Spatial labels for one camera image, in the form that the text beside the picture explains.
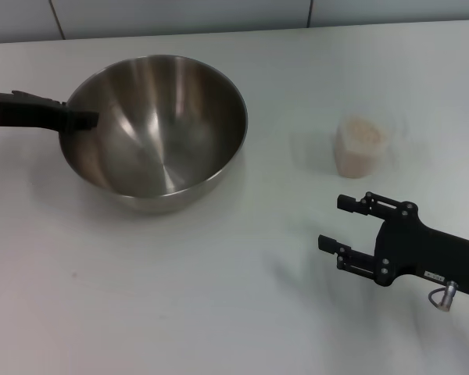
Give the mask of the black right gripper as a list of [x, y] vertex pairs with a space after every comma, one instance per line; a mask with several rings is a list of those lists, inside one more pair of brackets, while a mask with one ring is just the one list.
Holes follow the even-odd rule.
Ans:
[[444, 285], [457, 284], [469, 295], [469, 240], [423, 224], [418, 207], [372, 192], [356, 200], [339, 195], [337, 208], [384, 220], [376, 237], [374, 256], [353, 250], [320, 235], [318, 248], [337, 255], [337, 268], [388, 287], [403, 275], [414, 275]]

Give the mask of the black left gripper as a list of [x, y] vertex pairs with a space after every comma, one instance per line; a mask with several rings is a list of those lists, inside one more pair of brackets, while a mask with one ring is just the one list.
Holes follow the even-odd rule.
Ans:
[[0, 127], [83, 131], [97, 127], [98, 118], [98, 112], [75, 109], [50, 98], [22, 91], [0, 93]]

